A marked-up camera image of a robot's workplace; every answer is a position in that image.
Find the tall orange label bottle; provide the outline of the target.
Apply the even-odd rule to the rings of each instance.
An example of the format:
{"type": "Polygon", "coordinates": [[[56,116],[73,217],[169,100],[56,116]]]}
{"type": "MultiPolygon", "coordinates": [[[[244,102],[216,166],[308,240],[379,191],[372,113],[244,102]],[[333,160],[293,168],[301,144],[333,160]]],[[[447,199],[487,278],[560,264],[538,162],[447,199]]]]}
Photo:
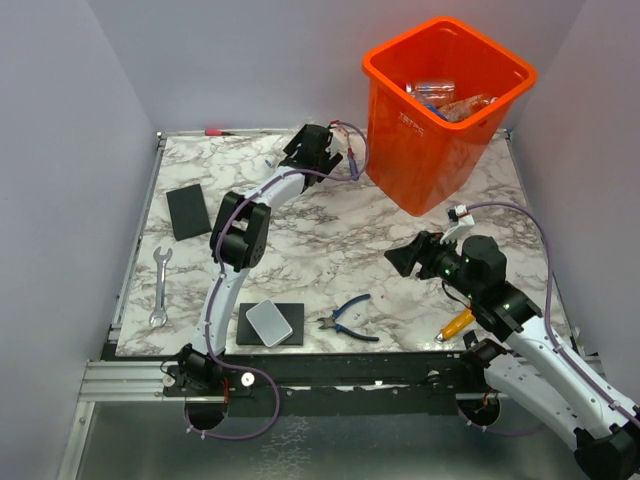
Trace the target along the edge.
{"type": "Polygon", "coordinates": [[[458,123],[490,106],[496,100],[495,96],[478,94],[444,105],[439,108],[439,113],[448,122],[458,123]]]}

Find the blue label water bottle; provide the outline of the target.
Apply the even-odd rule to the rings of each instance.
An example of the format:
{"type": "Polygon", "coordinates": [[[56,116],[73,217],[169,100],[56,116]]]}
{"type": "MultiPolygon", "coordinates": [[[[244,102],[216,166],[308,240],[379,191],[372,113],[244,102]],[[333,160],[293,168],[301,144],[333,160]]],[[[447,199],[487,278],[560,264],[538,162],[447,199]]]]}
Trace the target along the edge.
{"type": "Polygon", "coordinates": [[[455,100],[456,85],[452,81],[415,81],[405,85],[405,91],[422,105],[440,108],[455,100]]]}

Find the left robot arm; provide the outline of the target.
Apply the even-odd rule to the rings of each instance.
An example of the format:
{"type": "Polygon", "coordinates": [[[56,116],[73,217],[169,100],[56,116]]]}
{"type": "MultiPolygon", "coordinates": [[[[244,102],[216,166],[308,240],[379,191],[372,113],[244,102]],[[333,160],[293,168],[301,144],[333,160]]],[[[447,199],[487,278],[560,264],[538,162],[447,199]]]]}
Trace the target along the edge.
{"type": "Polygon", "coordinates": [[[168,396],[192,390],[206,395],[225,386],[227,373],[247,372],[275,382],[252,367],[225,363],[229,321],[240,289],[250,270],[265,254],[271,214],[307,189],[328,178],[342,160],[331,151],[333,132],[327,126],[307,124],[284,147],[284,159],[264,183],[244,194],[224,195],[213,227],[210,248],[214,260],[213,284],[198,323],[198,336],[176,355],[177,365],[164,375],[173,384],[168,396]]]}

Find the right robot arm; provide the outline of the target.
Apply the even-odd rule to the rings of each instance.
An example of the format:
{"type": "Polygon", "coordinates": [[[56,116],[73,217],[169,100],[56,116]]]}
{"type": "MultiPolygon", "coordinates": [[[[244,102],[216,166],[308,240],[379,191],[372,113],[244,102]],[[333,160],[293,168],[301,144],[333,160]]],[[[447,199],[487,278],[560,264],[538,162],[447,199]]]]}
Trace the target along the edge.
{"type": "Polygon", "coordinates": [[[488,385],[534,415],[573,451],[591,479],[629,479],[639,470],[639,408],[595,372],[540,308],[506,279],[495,240],[474,235],[444,243],[423,231],[385,258],[403,276],[439,278],[467,297],[476,322],[493,334],[468,348],[461,383],[488,385]]]}

